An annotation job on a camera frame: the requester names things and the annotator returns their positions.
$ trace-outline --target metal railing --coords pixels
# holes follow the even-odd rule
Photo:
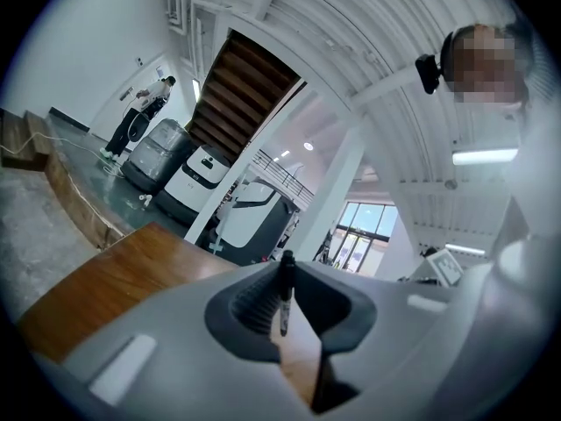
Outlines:
[[[288,192],[290,195],[294,195],[295,198],[300,198],[306,205],[310,204],[314,199],[314,194],[312,192],[263,151],[259,150],[255,156],[253,156],[253,163],[257,167],[267,171],[282,187],[286,187],[290,190]]]

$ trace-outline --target black pants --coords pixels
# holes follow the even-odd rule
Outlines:
[[[126,145],[129,143],[129,128],[131,127],[132,120],[139,114],[136,109],[129,109],[124,116],[121,125],[117,127],[113,137],[105,147],[105,149],[117,156],[120,156],[121,153],[126,148]]]

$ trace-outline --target cable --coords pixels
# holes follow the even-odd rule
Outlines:
[[[105,165],[103,166],[103,171],[105,171],[105,173],[107,173],[109,176],[115,176],[117,178],[124,178],[123,172],[121,172],[121,167],[112,163],[112,162],[108,162],[105,160],[105,158],[101,157],[99,154],[97,154],[96,152],[94,152],[93,150],[90,150],[89,148],[86,148],[85,146],[80,146],[80,145],[76,145],[74,142],[71,142],[68,139],[63,139],[63,138],[59,138],[59,137],[51,137],[51,136],[46,136],[45,134],[43,134],[42,132],[35,132],[28,140],[26,140],[24,142],[24,144],[16,151],[11,151],[9,148],[5,147],[4,145],[0,145],[0,148],[2,148],[3,150],[6,150],[8,153],[11,154],[19,154],[21,153],[24,148],[27,146],[27,144],[29,142],[31,142],[33,140],[33,138],[35,136],[41,136],[44,137],[45,139],[50,139],[50,140],[62,140],[64,142],[68,142],[70,145],[74,145],[76,148],[80,148],[81,150],[85,150],[87,152],[92,153],[98,160],[100,160],[101,162],[103,162]]]

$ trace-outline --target concrete floor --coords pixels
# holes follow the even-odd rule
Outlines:
[[[103,140],[80,131],[64,120],[60,120],[53,115],[50,115],[49,118],[56,134],[63,139],[68,139],[76,145],[97,153],[102,146],[106,145]],[[144,209],[142,202],[138,199],[143,192],[136,189],[124,178],[108,175],[103,170],[103,162],[92,153],[76,148],[67,142],[63,142],[62,146],[64,153],[70,159],[73,174],[78,174],[96,193],[96,196],[103,200],[113,212],[131,227],[139,229],[155,221],[178,236],[185,237],[188,230],[186,226],[168,217],[155,204],[151,204]],[[119,161],[124,162],[126,156],[128,156],[127,153],[122,154]]]
[[[0,168],[0,295],[10,320],[96,253],[43,173]]]

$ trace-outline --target white shirt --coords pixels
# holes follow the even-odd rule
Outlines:
[[[150,86],[148,86],[146,90],[149,92],[148,96],[142,96],[141,98],[138,98],[131,105],[131,107],[137,110],[138,112],[141,112],[144,109],[146,109],[151,103],[153,103],[153,101],[156,98],[160,96],[163,96],[164,98],[168,99],[172,89],[163,81],[157,81],[150,84]]]

